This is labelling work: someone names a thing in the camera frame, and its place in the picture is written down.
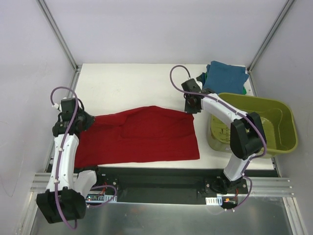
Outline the red t shirt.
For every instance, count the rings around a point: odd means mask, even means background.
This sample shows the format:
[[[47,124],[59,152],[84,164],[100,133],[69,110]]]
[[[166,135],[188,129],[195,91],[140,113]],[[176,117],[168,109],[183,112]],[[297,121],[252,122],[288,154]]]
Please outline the red t shirt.
[[[96,116],[81,133],[74,166],[188,161],[200,158],[194,117],[146,106]]]

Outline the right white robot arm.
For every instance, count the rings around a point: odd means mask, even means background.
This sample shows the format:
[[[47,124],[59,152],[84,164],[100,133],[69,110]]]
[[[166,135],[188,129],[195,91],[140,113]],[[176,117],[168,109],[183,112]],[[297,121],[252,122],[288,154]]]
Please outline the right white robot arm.
[[[220,178],[210,184],[215,193],[233,192],[244,176],[250,160],[266,147],[266,137],[260,116],[230,105],[209,89],[202,90],[195,79],[182,83],[185,111],[196,114],[202,110],[217,117],[230,130],[232,155]]]

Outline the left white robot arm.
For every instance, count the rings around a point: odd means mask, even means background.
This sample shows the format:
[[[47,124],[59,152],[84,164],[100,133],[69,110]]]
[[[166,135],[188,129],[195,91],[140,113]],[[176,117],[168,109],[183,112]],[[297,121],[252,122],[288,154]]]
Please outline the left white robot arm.
[[[86,196],[90,189],[99,190],[103,178],[94,170],[74,176],[76,150],[80,134],[88,130],[95,118],[84,110],[81,100],[65,98],[58,105],[58,120],[52,128],[54,160],[45,192],[36,203],[48,223],[77,221],[86,214]]]

